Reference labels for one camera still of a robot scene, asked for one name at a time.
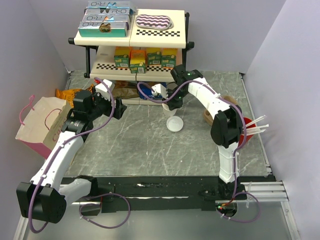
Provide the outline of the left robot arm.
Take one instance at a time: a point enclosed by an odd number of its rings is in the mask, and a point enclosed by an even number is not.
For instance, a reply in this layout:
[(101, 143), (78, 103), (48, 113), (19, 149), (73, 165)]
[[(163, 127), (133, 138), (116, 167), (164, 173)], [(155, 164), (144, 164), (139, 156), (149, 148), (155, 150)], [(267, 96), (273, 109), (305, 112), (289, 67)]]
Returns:
[(113, 97), (110, 88), (76, 93), (73, 108), (67, 114), (52, 152), (36, 175), (29, 182), (21, 182), (16, 189), (21, 215), (30, 225), (33, 220), (56, 224), (72, 203), (81, 198), (93, 201), (98, 197), (98, 180), (93, 176), (79, 175), (66, 186), (60, 185), (76, 153), (89, 134), (96, 131), (94, 120), (102, 115), (119, 120), (126, 108), (119, 97)]

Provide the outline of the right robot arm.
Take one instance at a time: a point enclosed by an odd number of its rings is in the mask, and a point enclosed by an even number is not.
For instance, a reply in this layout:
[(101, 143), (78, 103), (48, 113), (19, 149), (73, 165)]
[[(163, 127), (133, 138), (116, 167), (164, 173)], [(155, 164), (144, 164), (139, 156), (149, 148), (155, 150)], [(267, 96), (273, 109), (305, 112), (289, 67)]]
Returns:
[(169, 110), (181, 108), (183, 98), (190, 94), (213, 118), (210, 135), (218, 146), (219, 178), (224, 182), (218, 187), (218, 193), (223, 199), (230, 199), (236, 193), (239, 177), (237, 151), (244, 125), (242, 112), (237, 105), (221, 98), (198, 70), (187, 71), (180, 64), (170, 74), (176, 87), (167, 90)]

